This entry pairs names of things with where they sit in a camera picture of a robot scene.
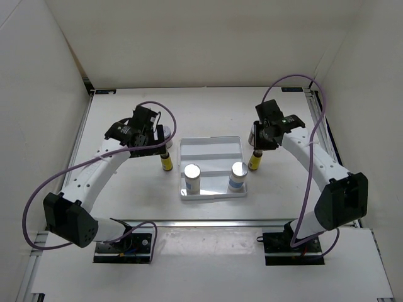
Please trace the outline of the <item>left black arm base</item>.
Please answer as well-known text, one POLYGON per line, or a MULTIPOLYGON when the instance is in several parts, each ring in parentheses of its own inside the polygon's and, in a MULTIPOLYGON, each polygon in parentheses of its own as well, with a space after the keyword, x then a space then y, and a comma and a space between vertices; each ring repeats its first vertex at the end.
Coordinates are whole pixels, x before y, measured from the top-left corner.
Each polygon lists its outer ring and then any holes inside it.
POLYGON ((131 226, 125 221, 110 218, 129 232, 123 239, 112 243, 97 242, 93 263, 95 264, 150 264, 154 258, 158 228, 152 221, 131 226))

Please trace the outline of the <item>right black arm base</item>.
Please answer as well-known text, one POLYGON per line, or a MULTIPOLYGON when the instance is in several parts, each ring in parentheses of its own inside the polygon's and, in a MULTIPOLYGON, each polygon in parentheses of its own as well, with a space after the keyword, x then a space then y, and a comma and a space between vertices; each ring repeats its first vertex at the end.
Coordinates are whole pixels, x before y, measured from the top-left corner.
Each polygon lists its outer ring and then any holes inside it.
POLYGON ((321 243, 316 236, 298 247, 291 247, 290 223, 281 232, 264 231, 256 238, 263 244, 266 266, 321 266, 324 265, 321 243))

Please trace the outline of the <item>white silver-cap bottle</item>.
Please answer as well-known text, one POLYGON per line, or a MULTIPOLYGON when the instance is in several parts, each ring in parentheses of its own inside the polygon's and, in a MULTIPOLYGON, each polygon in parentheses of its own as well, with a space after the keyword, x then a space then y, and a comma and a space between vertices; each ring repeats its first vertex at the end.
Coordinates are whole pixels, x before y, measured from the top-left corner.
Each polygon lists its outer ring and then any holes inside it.
POLYGON ((201 184, 201 169, 196 164, 188 164, 184 168, 184 180, 186 190, 190 194, 198 194, 201 184))
POLYGON ((238 161, 233 163, 230 171, 228 188, 232 192, 244 192, 246 190, 247 175, 248 167, 244 162, 238 161))

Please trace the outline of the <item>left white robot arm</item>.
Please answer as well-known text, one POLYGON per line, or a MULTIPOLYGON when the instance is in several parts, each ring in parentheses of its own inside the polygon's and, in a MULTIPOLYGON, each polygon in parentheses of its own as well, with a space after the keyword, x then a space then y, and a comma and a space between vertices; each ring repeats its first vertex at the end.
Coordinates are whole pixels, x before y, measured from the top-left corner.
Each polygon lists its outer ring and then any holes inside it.
POLYGON ((160 113, 138 105, 130 118, 115 122, 92 160, 59 193, 43 200, 48 230, 80 248, 91 242, 110 243, 119 252, 131 247, 128 224, 117 219, 95 218, 91 210, 97 197, 118 168, 131 158, 166 153, 160 113))

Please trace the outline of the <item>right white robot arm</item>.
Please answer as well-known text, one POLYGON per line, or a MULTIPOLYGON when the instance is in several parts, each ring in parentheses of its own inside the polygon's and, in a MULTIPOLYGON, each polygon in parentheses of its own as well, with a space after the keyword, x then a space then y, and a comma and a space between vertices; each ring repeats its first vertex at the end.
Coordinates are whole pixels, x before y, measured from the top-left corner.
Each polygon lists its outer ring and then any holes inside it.
POLYGON ((274 99, 256 106, 254 149, 284 148, 308 172, 299 217, 284 226, 283 245, 292 252, 326 231, 358 220, 368 211, 368 179, 338 164, 313 141, 297 115, 285 116, 274 99))

